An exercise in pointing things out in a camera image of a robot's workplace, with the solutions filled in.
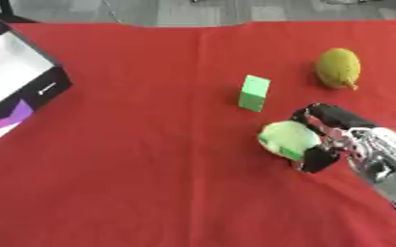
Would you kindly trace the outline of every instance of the green cube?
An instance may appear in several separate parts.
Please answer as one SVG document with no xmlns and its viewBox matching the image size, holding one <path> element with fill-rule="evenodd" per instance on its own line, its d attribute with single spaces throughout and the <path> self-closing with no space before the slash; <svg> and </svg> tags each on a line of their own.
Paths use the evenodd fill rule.
<svg viewBox="0 0 396 247">
<path fill-rule="evenodd" d="M 270 80 L 247 75 L 241 88 L 239 107 L 261 112 L 269 90 Z"/>
</svg>

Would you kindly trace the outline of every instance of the yellow textured ball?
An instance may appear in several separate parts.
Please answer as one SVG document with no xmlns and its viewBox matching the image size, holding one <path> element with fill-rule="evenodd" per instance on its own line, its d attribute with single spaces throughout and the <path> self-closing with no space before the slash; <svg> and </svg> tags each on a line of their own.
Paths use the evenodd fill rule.
<svg viewBox="0 0 396 247">
<path fill-rule="evenodd" d="M 328 50 L 320 56 L 316 70 L 323 84 L 329 88 L 357 89 L 355 83 L 360 75 L 360 61 L 351 50 L 344 48 Z"/>
</svg>

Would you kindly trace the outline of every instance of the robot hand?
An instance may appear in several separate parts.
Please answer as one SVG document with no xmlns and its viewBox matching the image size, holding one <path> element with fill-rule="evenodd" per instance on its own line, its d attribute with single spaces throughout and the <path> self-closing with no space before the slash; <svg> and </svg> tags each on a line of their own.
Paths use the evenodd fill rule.
<svg viewBox="0 0 396 247">
<path fill-rule="evenodd" d="M 344 156 L 359 177 L 396 207 L 396 132 L 338 106 L 321 103 L 296 111 L 292 120 L 323 139 L 294 164 L 298 170 L 317 173 Z"/>
</svg>

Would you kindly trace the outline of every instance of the red fabric surface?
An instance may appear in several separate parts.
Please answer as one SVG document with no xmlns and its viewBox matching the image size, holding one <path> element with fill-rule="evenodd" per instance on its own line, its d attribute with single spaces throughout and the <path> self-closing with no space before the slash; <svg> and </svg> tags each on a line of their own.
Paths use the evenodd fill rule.
<svg viewBox="0 0 396 247">
<path fill-rule="evenodd" d="M 203 29 L 16 26 L 74 87 L 0 140 L 0 246 L 396 246 L 396 212 L 345 162 L 302 175 L 255 135 L 312 102 L 396 130 L 396 22 Z M 357 92 L 317 85 L 331 47 Z M 246 74 L 273 80 L 263 113 Z"/>
</svg>

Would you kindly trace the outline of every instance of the gray floor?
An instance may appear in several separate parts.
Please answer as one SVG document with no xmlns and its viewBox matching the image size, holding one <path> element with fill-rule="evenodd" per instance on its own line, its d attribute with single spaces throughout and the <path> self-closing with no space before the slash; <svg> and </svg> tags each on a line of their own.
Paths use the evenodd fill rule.
<svg viewBox="0 0 396 247">
<path fill-rule="evenodd" d="M 250 21 L 396 19 L 396 0 L 328 5 L 322 0 L 11 0 L 18 15 L 43 22 L 219 26 Z"/>
</svg>

